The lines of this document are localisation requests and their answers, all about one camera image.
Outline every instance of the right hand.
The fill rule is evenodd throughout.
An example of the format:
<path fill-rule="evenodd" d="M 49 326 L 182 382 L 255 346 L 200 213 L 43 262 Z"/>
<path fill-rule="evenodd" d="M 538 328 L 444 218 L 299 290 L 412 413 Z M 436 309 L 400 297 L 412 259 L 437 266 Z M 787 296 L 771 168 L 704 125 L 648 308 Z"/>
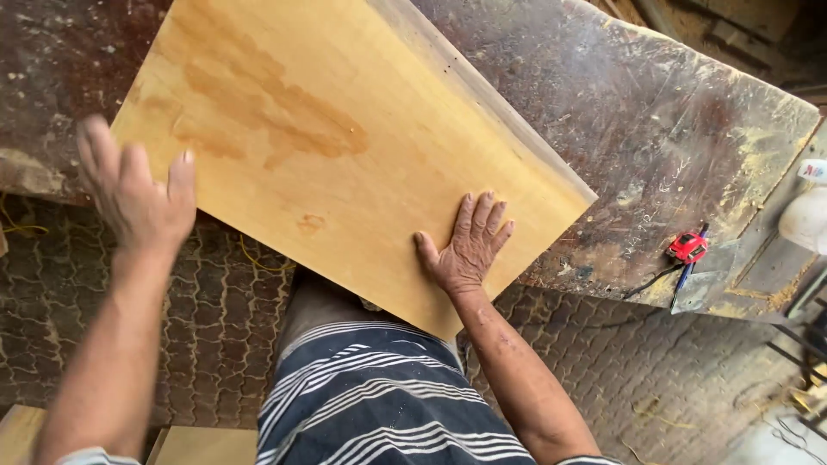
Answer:
<path fill-rule="evenodd" d="M 78 126 L 80 179 L 117 237 L 116 256 L 173 261 L 195 222 L 193 157 L 170 166 L 169 183 L 152 180 L 142 146 L 121 150 L 103 117 Z"/>
<path fill-rule="evenodd" d="M 451 242 L 441 252 L 427 232 L 414 234 L 419 259 L 437 285 L 451 296 L 482 289 L 497 252 L 514 232 L 514 221 L 499 231 L 505 202 L 494 201 L 494 192 L 485 192 L 474 207 L 473 194 L 462 198 Z"/>

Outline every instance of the brick floor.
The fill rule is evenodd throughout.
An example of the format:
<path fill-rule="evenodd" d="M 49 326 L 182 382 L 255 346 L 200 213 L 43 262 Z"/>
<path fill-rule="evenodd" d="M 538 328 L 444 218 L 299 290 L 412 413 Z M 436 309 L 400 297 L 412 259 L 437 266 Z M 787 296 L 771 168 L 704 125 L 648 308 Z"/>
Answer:
<path fill-rule="evenodd" d="M 0 405 L 43 406 L 103 296 L 113 237 L 89 209 L 9 197 L 7 210 L 50 233 L 10 233 L 0 258 Z M 230 228 L 199 220 L 175 265 L 157 424 L 255 427 L 290 276 L 254 268 L 238 241 Z M 286 263 L 249 238 L 245 245 L 266 266 Z M 714 463 L 759 418 L 754 404 L 796 374 L 765 348 L 775 334 L 761 324 L 663 312 L 644 319 L 653 308 L 523 285 L 496 304 L 560 379 L 604 453 L 627 463 L 636 461 L 621 441 L 648 462 Z M 496 406 L 467 355 L 473 385 Z M 633 404 L 662 419 L 636 414 Z"/>

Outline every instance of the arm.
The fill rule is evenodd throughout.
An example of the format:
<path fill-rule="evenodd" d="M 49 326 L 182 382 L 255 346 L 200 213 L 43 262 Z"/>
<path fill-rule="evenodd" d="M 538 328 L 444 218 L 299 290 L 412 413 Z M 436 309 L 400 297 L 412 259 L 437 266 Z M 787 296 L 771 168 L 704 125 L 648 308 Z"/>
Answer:
<path fill-rule="evenodd" d="M 102 117 L 81 124 L 78 148 L 81 180 L 118 245 L 108 292 L 49 408 L 35 464 L 94 446 L 139 457 L 153 402 L 167 280 L 195 220 L 191 156 L 173 163 L 168 186 L 154 183 L 143 148 L 120 151 Z"/>
<path fill-rule="evenodd" d="M 416 233 L 420 258 L 451 298 L 468 331 L 482 370 L 503 415 L 540 464 L 577 455 L 600 455 L 580 412 L 557 378 L 505 321 L 482 289 L 497 252 L 514 231 L 498 231 L 505 202 L 481 195 L 474 207 L 468 194 L 460 206 L 451 243 L 439 252 L 425 232 Z"/>

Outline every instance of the workbench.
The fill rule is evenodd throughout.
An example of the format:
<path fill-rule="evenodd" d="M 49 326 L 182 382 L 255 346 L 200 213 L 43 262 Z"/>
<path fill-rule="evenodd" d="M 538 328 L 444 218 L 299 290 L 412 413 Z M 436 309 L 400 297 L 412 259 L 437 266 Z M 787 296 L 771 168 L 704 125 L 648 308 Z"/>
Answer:
<path fill-rule="evenodd" d="M 817 108 L 587 2 L 413 3 L 600 196 L 524 284 L 620 299 L 669 266 L 663 250 L 678 233 L 708 221 L 710 243 L 742 238 L 735 288 L 795 191 L 790 167 L 808 144 L 821 150 Z M 113 120 L 170 4 L 0 7 L 0 190 L 89 203 L 74 123 Z M 783 279 L 797 283 L 812 262 L 801 255 Z M 636 299 L 667 306 L 673 286 Z M 737 316 L 777 310 L 773 293 L 789 290 L 773 286 L 736 292 L 764 302 Z"/>

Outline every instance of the person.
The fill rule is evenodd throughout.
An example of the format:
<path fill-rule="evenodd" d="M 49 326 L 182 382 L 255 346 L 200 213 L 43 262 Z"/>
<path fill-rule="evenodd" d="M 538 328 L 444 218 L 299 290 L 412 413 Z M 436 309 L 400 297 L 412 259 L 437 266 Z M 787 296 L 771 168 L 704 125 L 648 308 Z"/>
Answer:
<path fill-rule="evenodd" d="M 195 220 L 194 159 L 153 182 L 141 146 L 119 149 L 106 121 L 79 126 L 81 180 L 117 236 L 106 297 L 64 374 L 35 464 L 132 464 L 150 421 L 162 300 Z M 422 263 L 451 298 L 504 417 L 468 384 L 452 344 L 299 268 L 279 336 L 275 386 L 259 418 L 256 465 L 536 463 L 609 465 L 554 375 L 491 305 L 485 273 L 514 230 L 505 202 L 466 195 Z"/>

